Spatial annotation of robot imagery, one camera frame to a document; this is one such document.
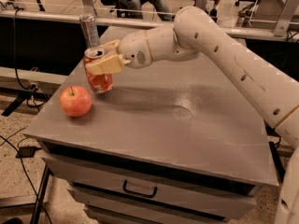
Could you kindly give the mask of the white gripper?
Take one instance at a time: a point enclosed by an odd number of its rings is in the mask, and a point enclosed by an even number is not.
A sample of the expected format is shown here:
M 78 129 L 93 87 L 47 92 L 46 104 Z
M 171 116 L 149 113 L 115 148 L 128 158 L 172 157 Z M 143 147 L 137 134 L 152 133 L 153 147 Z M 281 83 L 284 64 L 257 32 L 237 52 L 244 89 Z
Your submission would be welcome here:
M 130 68 L 139 69 L 150 66 L 152 57 L 146 38 L 145 31 L 131 33 L 121 41 L 112 40 L 100 46 L 105 53 L 113 55 L 107 58 L 88 58 L 85 57 L 85 67 L 92 75 L 105 75 L 119 73 L 126 65 Z

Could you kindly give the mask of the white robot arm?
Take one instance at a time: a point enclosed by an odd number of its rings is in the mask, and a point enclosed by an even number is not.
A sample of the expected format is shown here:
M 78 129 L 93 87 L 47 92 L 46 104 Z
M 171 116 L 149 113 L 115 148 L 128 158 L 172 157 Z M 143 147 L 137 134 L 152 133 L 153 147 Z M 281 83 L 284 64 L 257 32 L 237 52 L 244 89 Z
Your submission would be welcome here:
M 93 75 L 124 67 L 143 68 L 204 53 L 226 75 L 266 123 L 292 148 L 279 194 L 275 224 L 299 222 L 299 82 L 232 39 L 198 7 L 184 7 L 174 22 L 138 31 L 92 51 Z

